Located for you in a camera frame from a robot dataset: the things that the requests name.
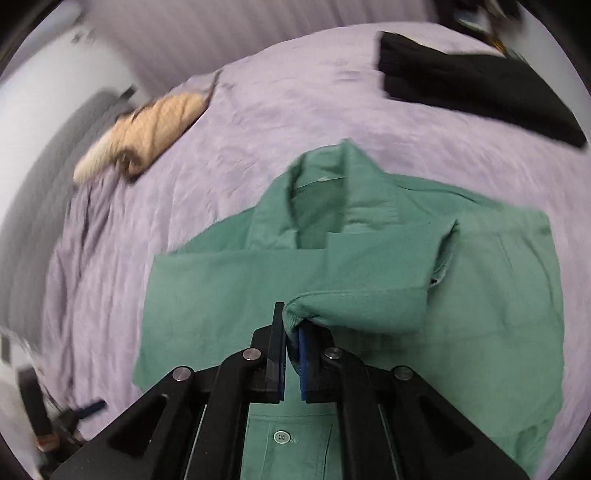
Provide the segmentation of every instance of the folded black cloth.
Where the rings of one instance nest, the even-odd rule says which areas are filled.
[[[449,55],[383,32],[378,69],[394,99],[496,118],[575,147],[587,142],[572,112],[520,60]]]

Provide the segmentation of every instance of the shirt button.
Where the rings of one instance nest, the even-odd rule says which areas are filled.
[[[273,440],[275,440],[279,445],[283,445],[285,443],[289,443],[291,440],[291,435],[283,430],[279,430],[279,432],[275,432],[273,435]]]

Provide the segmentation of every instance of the bed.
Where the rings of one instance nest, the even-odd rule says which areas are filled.
[[[548,214],[566,367],[563,409],[537,478],[563,460],[591,410],[591,155],[502,122],[385,98],[375,69],[382,30],[445,52],[493,53],[441,25],[413,22],[276,44],[224,66],[205,114],[135,184],[109,170],[73,195],[47,273],[40,365],[58,403],[107,401],[108,411],[83,425],[86,437],[141,395],[131,377],[154,255],[256,204],[303,151],[351,138],[385,171]],[[192,77],[177,90],[203,91],[212,79]]]

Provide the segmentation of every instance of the white wall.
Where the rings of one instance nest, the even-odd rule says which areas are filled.
[[[51,40],[68,30],[82,15],[82,7],[74,0],[63,0],[42,22],[25,38],[21,46],[0,74],[0,82],[20,67],[27,59],[41,50]]]
[[[139,87],[121,57],[82,26],[67,30],[3,79],[0,222],[31,165],[72,113],[102,88],[123,92],[132,84]],[[147,100],[143,89],[133,100]]]

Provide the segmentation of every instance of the shirt collar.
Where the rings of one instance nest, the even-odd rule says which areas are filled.
[[[271,183],[255,207],[248,248],[298,248],[291,210],[294,189],[335,178],[345,179],[342,233],[370,232],[399,223],[396,187],[351,140],[343,140],[339,145],[304,153]]]

